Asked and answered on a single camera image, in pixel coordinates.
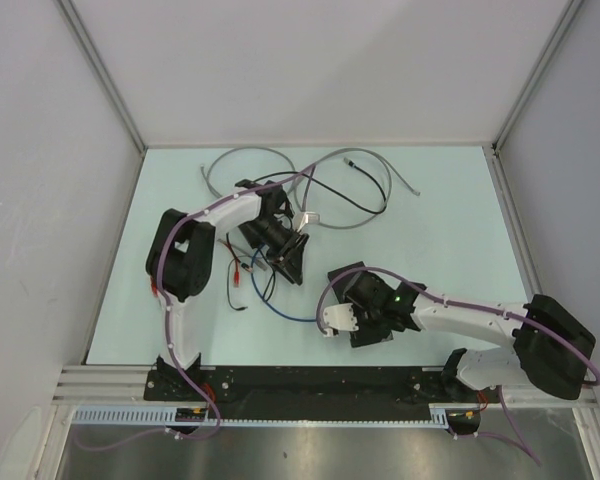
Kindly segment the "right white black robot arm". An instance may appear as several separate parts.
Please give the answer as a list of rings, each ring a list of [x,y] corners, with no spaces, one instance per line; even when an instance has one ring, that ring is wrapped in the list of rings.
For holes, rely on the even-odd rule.
[[[443,369],[441,388],[453,401],[475,391],[532,385],[563,400],[576,400],[593,367],[593,334],[550,296],[528,303],[479,305],[452,300],[423,284],[389,286],[379,270],[357,268],[343,298],[364,327],[397,332],[448,332],[490,343],[487,350],[454,350]]]

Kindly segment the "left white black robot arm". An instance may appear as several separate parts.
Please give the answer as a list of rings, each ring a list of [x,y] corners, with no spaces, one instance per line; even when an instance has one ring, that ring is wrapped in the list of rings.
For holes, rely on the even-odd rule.
[[[303,256],[309,235],[286,227],[280,215],[293,219],[281,182],[238,182],[232,193],[195,213],[165,211],[156,230],[145,270],[155,286],[164,314],[165,347],[160,358],[173,367],[166,387],[177,398],[194,397],[200,374],[190,367],[200,359],[194,325],[186,318],[192,300],[207,286],[217,240],[238,228],[249,245],[266,248],[265,259],[294,285],[303,283]]]

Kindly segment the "black Mercury network switch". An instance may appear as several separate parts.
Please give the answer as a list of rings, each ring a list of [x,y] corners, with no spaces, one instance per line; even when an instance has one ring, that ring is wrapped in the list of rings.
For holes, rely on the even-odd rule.
[[[355,271],[350,273],[350,270],[364,267],[365,263],[362,261],[355,262],[353,264],[345,265],[344,267],[331,270],[327,273],[329,280],[330,290],[334,293],[335,298],[339,303],[345,302],[345,289],[350,281],[359,272]]]

